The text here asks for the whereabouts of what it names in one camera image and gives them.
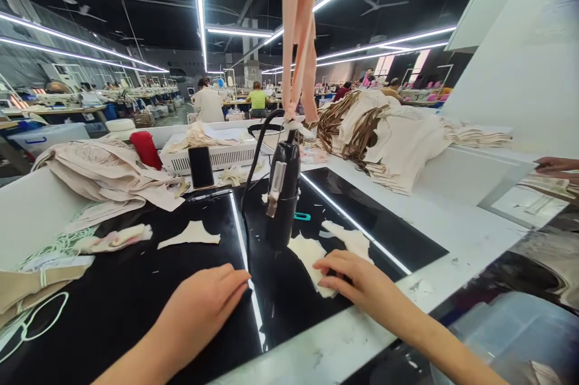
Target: worker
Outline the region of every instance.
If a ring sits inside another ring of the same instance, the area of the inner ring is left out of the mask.
[[[390,80],[390,83],[387,87],[383,87],[380,91],[388,97],[394,97],[398,101],[402,102],[404,99],[398,94],[398,88],[400,88],[400,79],[395,77],[394,79]]]
[[[368,68],[368,70],[366,70],[366,74],[364,74],[364,76],[360,79],[359,82],[362,84],[363,88],[369,88],[373,80],[374,80],[374,69]]]
[[[313,265],[326,275],[318,283],[350,299],[384,328],[420,351],[455,384],[506,382],[443,325],[422,312],[376,266],[352,252],[334,250]],[[352,283],[331,270],[347,276]],[[157,322],[93,385],[159,385],[185,368],[223,327],[247,290],[251,275],[231,264],[185,279]]]
[[[542,157],[536,160],[539,164],[535,168],[538,174],[545,174],[550,177],[556,177],[569,180],[574,185],[579,185],[579,174],[566,171],[579,170],[578,159],[564,159],[563,157]]]
[[[195,94],[193,109],[199,113],[198,119],[204,123],[218,123],[224,121],[221,106],[223,103],[219,93],[207,87],[205,78],[199,79],[197,83],[198,91]]]
[[[272,103],[265,92],[261,89],[261,82],[257,80],[253,82],[253,91],[249,93],[245,101],[252,102],[252,118],[265,118],[267,116],[265,103]]]
[[[336,101],[340,101],[348,92],[350,92],[350,88],[352,87],[352,82],[347,81],[344,86],[338,89],[336,95],[334,97],[334,103]]]

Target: ceiling fan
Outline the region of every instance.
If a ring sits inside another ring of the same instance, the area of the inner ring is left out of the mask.
[[[101,21],[101,22],[103,22],[103,23],[106,23],[106,22],[107,22],[106,20],[103,20],[103,19],[101,19],[101,18],[99,18],[99,17],[96,17],[96,16],[94,16],[94,15],[89,14],[90,6],[88,6],[88,5],[81,5],[81,4],[78,3],[76,0],[62,0],[62,1],[63,1],[64,3],[69,4],[69,5],[78,5],[78,10],[72,10],[72,9],[68,9],[68,8],[58,8],[58,7],[53,7],[53,6],[50,6],[50,5],[49,5],[48,7],[49,7],[49,8],[52,8],[52,9],[58,9],[58,10],[60,10],[60,11],[68,11],[68,12],[74,12],[74,13],[76,13],[76,14],[81,14],[82,16],[91,17],[91,18],[94,18],[95,20],[99,20],[99,21]]]
[[[367,10],[365,13],[360,14],[361,16],[365,16],[368,13],[371,13],[373,11],[378,11],[381,8],[389,8],[389,7],[393,7],[393,6],[399,6],[399,5],[406,5],[409,4],[409,1],[403,1],[403,2],[392,2],[389,4],[384,4],[384,5],[378,5],[375,1],[373,0],[362,0],[364,2],[366,2],[368,5],[371,6],[371,8],[369,10]]]
[[[112,33],[113,35],[117,35],[117,36],[120,38],[119,41],[126,41],[126,40],[129,40],[129,41],[131,41],[131,40],[132,40],[132,41],[134,41],[134,40],[144,41],[144,40],[145,40],[144,38],[128,37],[128,36],[126,36],[122,31],[114,31],[114,32],[111,32],[111,33]]]

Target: black work table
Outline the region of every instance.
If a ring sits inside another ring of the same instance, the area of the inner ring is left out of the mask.
[[[345,249],[338,239],[319,236],[321,223],[327,219],[353,229],[355,221],[411,272],[447,253],[328,169],[303,175],[307,180],[301,181],[297,211],[310,214],[312,220],[296,220],[293,237],[301,232],[319,240],[328,252]],[[98,235],[145,223],[151,225],[153,238],[97,255],[86,274],[65,288],[70,298],[53,328],[0,364],[0,384],[89,384],[150,329],[184,279],[224,263],[242,269],[248,262],[255,290],[246,292],[224,328],[172,384],[214,380],[351,306],[339,295],[322,298],[290,250],[276,255],[269,248],[261,198],[266,191],[263,180],[246,197],[248,244],[239,212],[242,188],[211,201],[184,203],[173,212],[147,206],[104,223]],[[210,234],[220,234],[220,244],[156,249],[190,220],[202,220]],[[370,257],[394,281],[407,274],[372,242]],[[51,320],[57,304],[45,307],[35,324],[42,326],[42,317]]]

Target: red shirt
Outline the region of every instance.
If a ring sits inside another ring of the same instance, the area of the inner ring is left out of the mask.
[[[341,88],[339,88],[339,90],[336,91],[336,96],[334,97],[334,103],[336,101],[338,101],[340,98],[343,98],[346,93],[348,93],[350,91],[349,88],[344,88],[343,86]]]

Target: teal clip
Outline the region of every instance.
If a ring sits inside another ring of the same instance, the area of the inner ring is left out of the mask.
[[[310,221],[310,220],[312,220],[312,217],[306,213],[296,213],[296,214],[294,214],[294,219]]]

